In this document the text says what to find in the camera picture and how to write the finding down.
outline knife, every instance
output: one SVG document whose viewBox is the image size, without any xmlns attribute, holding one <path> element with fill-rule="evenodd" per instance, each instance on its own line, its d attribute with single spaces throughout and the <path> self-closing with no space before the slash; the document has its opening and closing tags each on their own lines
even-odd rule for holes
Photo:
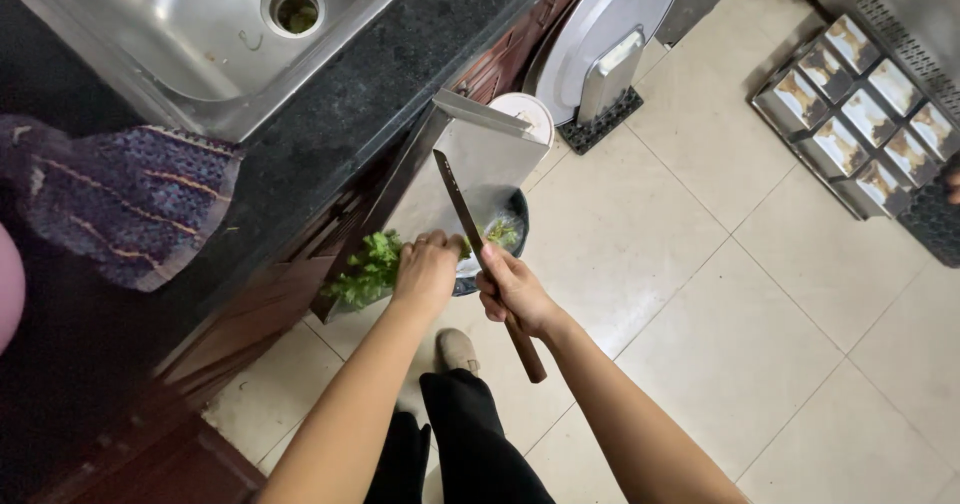
<svg viewBox="0 0 960 504">
<path fill-rule="evenodd" d="M 450 194 L 450 201 L 453 203 L 453 208 L 457 211 L 457 217 L 460 219 L 460 224 L 466 233 L 466 239 L 470 241 L 470 246 L 473 248 L 474 253 L 477 253 L 477 261 L 480 263 L 480 269 L 483 270 L 484 277 L 493 281 L 494 277 L 490 275 L 487 265 L 483 259 L 480 258 L 479 254 L 480 250 L 483 249 L 483 238 L 480 237 L 480 231 L 477 230 L 477 225 L 471 216 L 471 210 L 467 207 L 467 202 L 464 200 L 464 195 L 460 191 L 460 187 L 457 186 L 457 180 L 453 177 L 453 170 L 450 168 L 447 154 L 444 154 L 438 149 L 434 149 L 433 157 L 437 160 L 439 176 L 443 179 L 443 185 L 446 186 L 446 191 Z M 527 376 L 530 377 L 530 382 L 534 384 L 543 382 L 546 378 L 546 369 L 544 369 L 544 363 L 541 362 L 540 354 L 537 353 L 537 349 L 534 347 L 533 339 L 521 331 L 517 315 L 510 309 L 507 309 L 507 317 L 504 320 L 504 324 L 510 333 L 510 339 L 513 341 L 516 353 L 520 355 L 520 362 L 523 363 L 523 369 L 526 370 Z"/>
</svg>

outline foot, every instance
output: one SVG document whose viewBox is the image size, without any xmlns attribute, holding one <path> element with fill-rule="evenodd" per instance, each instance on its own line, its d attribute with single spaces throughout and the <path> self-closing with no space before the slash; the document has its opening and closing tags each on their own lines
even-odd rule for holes
<svg viewBox="0 0 960 504">
<path fill-rule="evenodd" d="M 443 328 L 437 332 L 437 359 L 444 371 L 465 369 L 473 376 L 480 376 L 474 342 L 456 328 Z"/>
</svg>

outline knitted cloth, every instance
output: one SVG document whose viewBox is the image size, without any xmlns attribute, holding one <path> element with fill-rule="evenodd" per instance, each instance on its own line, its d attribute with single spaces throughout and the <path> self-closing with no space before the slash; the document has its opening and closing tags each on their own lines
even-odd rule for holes
<svg viewBox="0 0 960 504">
<path fill-rule="evenodd" d="M 0 178 L 30 227 L 142 292 L 179 273 L 220 225 L 241 160 L 238 144 L 178 129 L 71 139 L 31 117 L 0 115 Z"/>
</svg>

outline sink drain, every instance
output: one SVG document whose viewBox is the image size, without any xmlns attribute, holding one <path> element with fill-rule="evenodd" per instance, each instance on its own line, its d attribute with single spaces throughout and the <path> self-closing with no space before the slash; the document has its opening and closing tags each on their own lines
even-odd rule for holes
<svg viewBox="0 0 960 504">
<path fill-rule="evenodd" d="M 320 29 L 327 16 L 324 0 L 262 0 L 260 13 L 277 35 L 305 37 Z"/>
</svg>

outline right hand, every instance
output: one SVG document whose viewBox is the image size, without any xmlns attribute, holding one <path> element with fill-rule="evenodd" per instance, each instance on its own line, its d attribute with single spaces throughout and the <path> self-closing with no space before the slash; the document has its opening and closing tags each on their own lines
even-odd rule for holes
<svg viewBox="0 0 960 504">
<path fill-rule="evenodd" d="M 946 185 L 949 186 L 950 191 L 946 201 L 950 204 L 960 204 L 960 168 L 946 175 Z"/>
<path fill-rule="evenodd" d="M 516 315 L 521 331 L 538 339 L 546 338 L 554 326 L 561 325 L 564 310 L 547 295 L 527 264 L 496 243 L 484 243 L 479 257 L 492 276 L 486 277 L 483 271 L 477 274 L 480 302 L 488 319 L 504 322 L 505 305 Z"/>
</svg>

